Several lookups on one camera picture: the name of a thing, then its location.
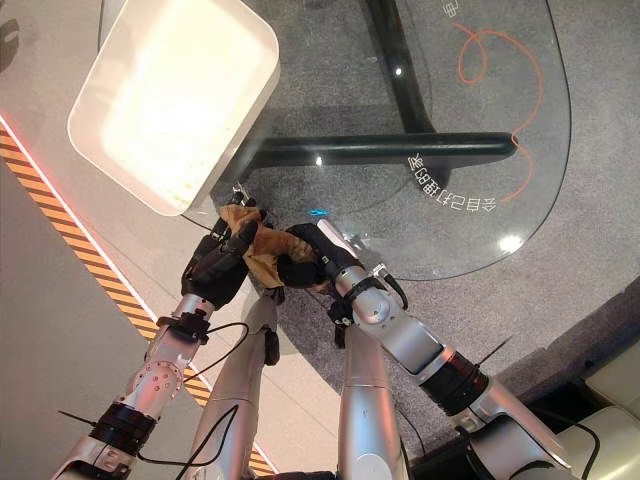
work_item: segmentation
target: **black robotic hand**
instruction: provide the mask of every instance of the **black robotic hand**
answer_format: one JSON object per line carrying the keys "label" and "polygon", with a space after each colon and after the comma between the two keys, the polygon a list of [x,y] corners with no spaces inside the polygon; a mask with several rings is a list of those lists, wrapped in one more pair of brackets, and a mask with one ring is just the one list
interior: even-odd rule
{"label": "black robotic hand", "polygon": [[288,255],[278,257],[278,276],[288,287],[308,288],[327,279],[333,283],[342,270],[360,265],[356,258],[335,245],[313,223],[294,225],[287,232],[307,242],[316,255],[315,262],[306,263],[294,263]]}
{"label": "black robotic hand", "polygon": [[257,230],[258,224],[252,221],[224,243],[212,235],[202,237],[182,274],[182,295],[198,295],[216,310],[229,303],[249,271],[242,256]]}

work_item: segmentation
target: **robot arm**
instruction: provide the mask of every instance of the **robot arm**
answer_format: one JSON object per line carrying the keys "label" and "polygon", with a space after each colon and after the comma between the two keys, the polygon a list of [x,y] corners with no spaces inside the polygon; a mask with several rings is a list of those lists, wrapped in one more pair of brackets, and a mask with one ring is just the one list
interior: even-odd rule
{"label": "robot arm", "polygon": [[510,479],[531,468],[552,468],[571,478],[555,435],[496,379],[402,310],[330,223],[297,226],[292,233],[314,247],[337,294],[350,305],[354,323],[376,338],[469,437],[476,471]]}
{"label": "robot arm", "polygon": [[91,433],[69,452],[54,479],[126,479],[164,407],[182,387],[184,370],[207,343],[209,318],[228,303],[247,275],[242,255],[256,234],[249,222],[230,236],[219,220],[201,240],[182,277],[182,300],[149,344],[131,377]]}

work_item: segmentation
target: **orange line drawing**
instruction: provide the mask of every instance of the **orange line drawing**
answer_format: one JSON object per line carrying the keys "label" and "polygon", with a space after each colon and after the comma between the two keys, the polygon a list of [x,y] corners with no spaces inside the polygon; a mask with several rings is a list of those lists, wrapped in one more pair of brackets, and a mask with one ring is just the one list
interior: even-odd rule
{"label": "orange line drawing", "polygon": [[[484,80],[484,78],[487,75],[487,70],[489,68],[489,55],[486,51],[484,44],[482,43],[482,38],[481,38],[482,36],[487,36],[487,35],[502,38],[506,42],[515,46],[520,51],[520,53],[522,53],[525,57],[527,57],[527,59],[531,63],[531,66],[533,67],[536,73],[536,81],[537,81],[536,102],[533,106],[533,109],[531,110],[531,113],[529,113],[529,116],[526,118],[526,120],[519,127],[517,127],[513,132],[511,132],[511,141],[513,142],[515,147],[518,149],[518,151],[520,151],[522,155],[527,159],[527,162],[529,164],[529,171],[527,173],[527,178],[520,184],[520,186],[514,192],[500,199],[502,203],[507,203],[513,200],[514,198],[516,198],[527,188],[527,186],[529,185],[529,182],[531,182],[531,179],[533,178],[533,173],[535,171],[533,156],[531,155],[531,152],[529,151],[529,149],[527,149],[524,145],[520,143],[517,136],[520,133],[522,133],[522,131],[525,128],[531,125],[531,123],[535,120],[536,116],[538,115],[538,112],[540,111],[540,105],[542,104],[542,97],[544,94],[544,82],[542,77],[542,69],[540,68],[540,64],[538,63],[538,60],[536,59],[536,57],[533,55],[533,53],[531,53],[531,51],[527,47],[525,47],[518,40],[511,37],[510,35],[507,35],[504,32],[484,29],[474,33],[471,29],[465,27],[464,25],[458,22],[453,22],[453,26],[459,30],[462,30],[469,36],[469,38],[467,38],[467,40],[464,42],[464,45],[460,49],[460,53],[458,54],[458,78],[460,78],[460,80],[464,84],[473,85],[475,83],[479,83],[482,80]],[[471,45],[471,43],[475,43],[480,48],[480,54],[482,55],[482,69],[480,70],[480,73],[478,73],[475,77],[469,79],[464,75],[463,64],[464,64],[464,56],[467,52],[467,49],[469,48],[469,45]]]}

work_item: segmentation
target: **silver robot arm segment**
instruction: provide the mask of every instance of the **silver robot arm segment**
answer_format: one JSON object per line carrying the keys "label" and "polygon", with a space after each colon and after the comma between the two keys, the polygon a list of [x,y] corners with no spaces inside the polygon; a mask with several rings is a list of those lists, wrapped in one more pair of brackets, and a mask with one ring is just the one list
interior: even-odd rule
{"label": "silver robot arm segment", "polygon": [[361,266],[347,266],[335,276],[334,286],[350,300],[354,323],[405,368],[456,430],[469,436],[476,468],[495,479],[509,479],[527,465],[568,471],[567,454],[551,430],[370,278]]}
{"label": "silver robot arm segment", "polygon": [[182,387],[183,372],[206,332],[214,306],[197,295],[182,298],[145,354],[144,365],[116,397],[97,425],[67,454],[52,479],[126,479],[136,455],[164,407]]}

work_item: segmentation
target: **white box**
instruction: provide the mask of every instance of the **white box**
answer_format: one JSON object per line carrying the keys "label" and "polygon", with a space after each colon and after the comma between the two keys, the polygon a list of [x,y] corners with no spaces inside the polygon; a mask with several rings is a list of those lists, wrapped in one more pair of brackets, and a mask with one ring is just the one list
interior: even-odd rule
{"label": "white box", "polygon": [[179,215],[211,190],[279,73],[273,30],[239,0],[128,0],[69,138],[153,210]]}

